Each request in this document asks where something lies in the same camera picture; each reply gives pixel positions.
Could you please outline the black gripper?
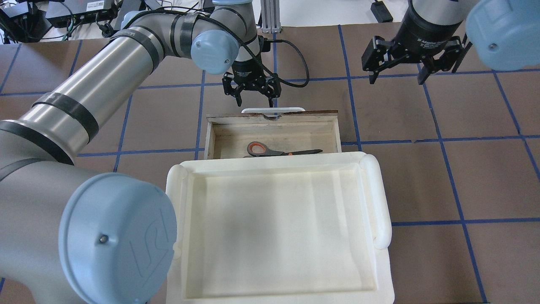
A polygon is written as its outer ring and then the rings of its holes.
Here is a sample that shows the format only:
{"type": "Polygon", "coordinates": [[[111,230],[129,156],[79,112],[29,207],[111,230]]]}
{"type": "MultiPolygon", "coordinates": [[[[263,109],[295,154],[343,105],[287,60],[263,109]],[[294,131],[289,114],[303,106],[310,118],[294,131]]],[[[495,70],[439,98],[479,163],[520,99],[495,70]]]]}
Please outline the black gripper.
{"type": "Polygon", "coordinates": [[[246,85],[247,90],[261,90],[262,94],[268,98],[269,107],[275,106],[275,100],[281,96],[281,84],[277,73],[265,77],[264,70],[255,59],[235,60],[231,68],[233,74],[224,73],[222,85],[224,94],[234,97],[238,107],[242,106],[243,102],[241,98],[243,84],[246,85]],[[232,86],[233,80],[237,84],[235,88],[232,86]]]}
{"type": "Polygon", "coordinates": [[[471,41],[461,41],[453,36],[461,22],[451,25],[433,24],[421,17],[413,8],[404,15],[394,41],[373,36],[362,55],[362,69],[369,73],[370,84],[374,84],[380,72],[400,63],[419,63],[422,67],[417,83],[423,85],[430,75],[438,71],[455,73],[467,52],[471,41]],[[439,58],[434,58],[443,50],[439,58]]]}

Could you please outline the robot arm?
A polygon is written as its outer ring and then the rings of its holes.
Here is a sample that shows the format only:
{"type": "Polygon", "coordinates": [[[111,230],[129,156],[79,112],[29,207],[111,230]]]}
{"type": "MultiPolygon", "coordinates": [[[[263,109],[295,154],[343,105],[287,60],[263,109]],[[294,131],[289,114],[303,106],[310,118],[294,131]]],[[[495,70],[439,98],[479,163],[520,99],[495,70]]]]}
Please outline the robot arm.
{"type": "Polygon", "coordinates": [[[496,71],[538,65],[539,11],[538,0],[410,0],[396,36],[368,43],[362,69],[374,84],[386,69],[422,63],[424,84],[438,71],[457,71],[472,46],[496,71]]]}
{"type": "Polygon", "coordinates": [[[35,304],[146,304],[173,260],[164,190],[88,146],[168,58],[220,74],[254,54],[251,0],[212,12],[133,12],[123,28],[19,119],[1,121],[1,277],[35,304]]]}

